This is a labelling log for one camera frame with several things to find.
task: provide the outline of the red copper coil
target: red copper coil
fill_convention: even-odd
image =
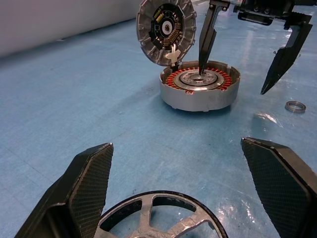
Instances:
[[[180,88],[180,87],[178,87],[178,86],[176,86],[176,85],[174,84],[174,78],[175,78],[178,74],[180,74],[180,73],[182,73],[182,72],[189,71],[189,70],[193,70],[193,69],[197,69],[197,68],[196,68],[196,67],[193,67],[193,68],[184,68],[184,69],[180,69],[180,70],[178,70],[178,71],[172,73],[169,77],[167,77],[166,85],[169,86],[169,87],[175,88],[175,89],[185,90],[185,89]],[[217,72],[217,73],[221,74],[221,75],[223,76],[223,78],[224,78],[224,83],[223,83],[222,85],[220,85],[219,87],[215,88],[215,89],[221,89],[222,91],[225,91],[225,90],[227,90],[227,88],[228,88],[229,86],[232,85],[232,79],[231,79],[231,77],[230,77],[227,73],[225,73],[225,72],[223,72],[223,71],[221,71],[221,70],[219,70],[219,69],[215,69],[215,68],[206,68],[206,69],[207,69],[207,70],[214,71],[214,72]]]

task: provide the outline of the white wall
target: white wall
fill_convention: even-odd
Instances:
[[[136,16],[141,0],[0,0],[0,56]]]

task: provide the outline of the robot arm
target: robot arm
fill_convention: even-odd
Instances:
[[[274,19],[284,21],[284,29],[292,29],[285,47],[278,50],[267,73],[261,94],[271,89],[293,65],[312,25],[310,15],[292,12],[295,5],[316,5],[316,0],[210,0],[207,16],[199,40],[199,72],[202,74],[216,36],[214,24],[221,10],[227,11],[230,2],[235,5],[238,19],[269,26]]]

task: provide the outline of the blue floor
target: blue floor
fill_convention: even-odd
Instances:
[[[206,4],[195,6],[201,29]],[[140,49],[135,21],[0,59],[0,237],[13,237],[46,189],[88,147],[115,147],[106,207],[149,190],[175,190],[207,205],[230,238],[279,237],[240,147],[243,136],[287,145],[317,172],[317,18],[300,57],[260,95],[274,51],[290,32],[222,12],[212,59],[237,67],[239,94],[209,113],[177,111],[159,96],[162,67]],[[185,60],[198,58],[198,44]],[[287,101],[306,113],[284,109]]]

